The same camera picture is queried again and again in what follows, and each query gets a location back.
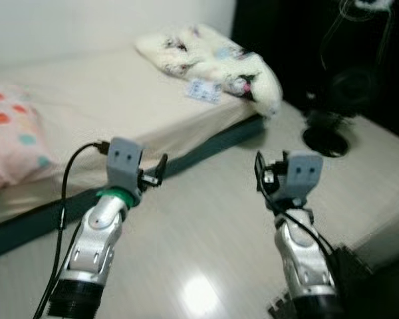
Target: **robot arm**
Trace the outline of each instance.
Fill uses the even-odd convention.
[[[142,148],[137,144],[122,138],[111,141],[106,162],[108,185],[82,218],[51,294],[49,316],[94,318],[127,212],[141,202],[148,186],[162,182],[167,155],[158,164],[155,177],[144,175],[139,168],[141,157]]]
[[[255,162],[257,190],[275,214],[275,243],[299,319],[340,318],[342,314],[313,215],[303,208],[322,166],[322,158],[313,152],[284,153],[283,161],[270,166],[258,153]]]

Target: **floor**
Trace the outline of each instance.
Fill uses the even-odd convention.
[[[165,181],[130,212],[97,318],[268,318],[285,288],[273,214],[253,164],[304,149],[300,113],[284,105],[267,133]],[[309,196],[315,227],[357,246],[399,213],[399,139],[364,118],[350,153],[325,159]],[[69,227],[64,244],[74,225]],[[56,233],[0,257],[0,318],[30,318],[47,283]]]

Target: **white bed sheet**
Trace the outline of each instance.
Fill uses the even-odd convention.
[[[228,94],[218,105],[186,97],[186,82],[162,74],[132,47],[1,70],[6,83],[29,92],[58,165],[52,177],[0,191],[0,222],[58,199],[66,162],[82,144],[133,139],[146,147],[147,169],[164,152],[183,156],[255,113]],[[68,194],[105,183],[105,157],[86,151],[73,165]]]

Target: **white wall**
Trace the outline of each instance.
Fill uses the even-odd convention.
[[[235,0],[0,0],[0,66],[113,49],[164,27],[230,34]]]

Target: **polka dot pillow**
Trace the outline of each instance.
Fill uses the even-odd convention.
[[[0,189],[51,175],[53,160],[27,95],[0,86]]]

